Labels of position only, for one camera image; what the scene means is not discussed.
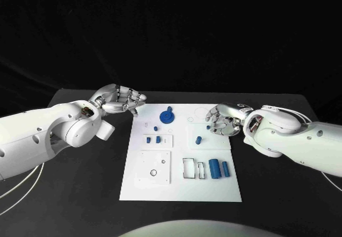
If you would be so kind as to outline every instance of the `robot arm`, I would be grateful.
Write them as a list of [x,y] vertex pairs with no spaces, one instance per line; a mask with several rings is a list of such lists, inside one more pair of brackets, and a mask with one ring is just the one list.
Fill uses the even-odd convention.
[[277,107],[252,110],[244,104],[218,104],[206,115],[212,133],[234,136],[242,127],[244,142],[270,157],[284,154],[296,163],[342,177],[342,126],[322,122],[300,124]]
[[144,100],[137,91],[111,84],[89,101],[73,101],[0,118],[0,180],[34,168],[66,147],[81,147],[95,135],[107,140],[114,127],[102,116],[127,110],[137,116],[135,107]]

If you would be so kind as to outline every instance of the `black table surface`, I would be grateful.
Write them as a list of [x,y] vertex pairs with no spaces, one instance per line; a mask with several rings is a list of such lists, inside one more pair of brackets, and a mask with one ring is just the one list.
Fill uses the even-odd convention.
[[[88,100],[94,91],[62,89],[50,105]],[[143,92],[147,103],[274,105],[317,120],[301,95]],[[231,137],[242,202],[118,201],[133,122],[131,113],[105,117],[115,131],[81,148],[66,148],[44,164],[21,203],[0,216],[0,236],[112,237],[157,222],[202,219],[258,227],[283,236],[342,236],[342,193],[319,171],[285,156],[270,158]],[[1,193],[27,173],[0,183]],[[20,199],[34,178],[0,201],[0,212]]]

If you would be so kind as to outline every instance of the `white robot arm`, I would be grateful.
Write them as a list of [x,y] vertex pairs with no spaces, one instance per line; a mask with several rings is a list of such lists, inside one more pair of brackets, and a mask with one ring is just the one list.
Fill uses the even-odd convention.
[[342,177],[342,126],[323,122],[301,124],[281,108],[262,106],[252,110],[244,104],[218,104],[206,115],[210,132],[234,136],[244,131],[244,142],[270,157],[283,154],[298,164]]
[[81,147],[95,135],[107,140],[114,127],[102,117],[127,110],[137,116],[144,101],[137,91],[109,84],[88,101],[0,118],[0,180],[34,168],[66,147]]

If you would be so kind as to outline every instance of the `small hole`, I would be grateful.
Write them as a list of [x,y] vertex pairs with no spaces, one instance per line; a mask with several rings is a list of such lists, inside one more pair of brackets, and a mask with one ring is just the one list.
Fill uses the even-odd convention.
[[32,136],[32,139],[33,139],[34,143],[39,144],[39,136],[37,136],[37,135],[33,135],[33,136]]
[[150,174],[151,174],[151,176],[156,176],[157,175],[157,171],[153,169]]
[[319,132],[317,132],[317,137],[322,137],[322,136],[323,136],[323,131],[319,130]]

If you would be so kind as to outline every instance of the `blue part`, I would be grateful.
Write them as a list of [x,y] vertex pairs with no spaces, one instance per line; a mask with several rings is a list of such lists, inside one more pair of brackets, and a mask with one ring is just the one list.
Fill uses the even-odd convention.
[[219,179],[221,178],[221,170],[219,170],[219,161],[218,161],[218,159],[210,159],[209,160],[209,168],[210,168],[212,179]]
[[171,112],[171,107],[170,106],[167,107],[167,110],[160,113],[160,117],[158,118],[160,118],[161,123],[169,124],[169,123],[173,122],[174,114]]
[[225,171],[225,176],[229,177],[229,170],[228,170],[226,161],[222,162],[222,167],[223,167],[223,171]]
[[197,139],[196,139],[196,144],[197,145],[200,144],[200,141],[202,141],[202,137],[197,136]]

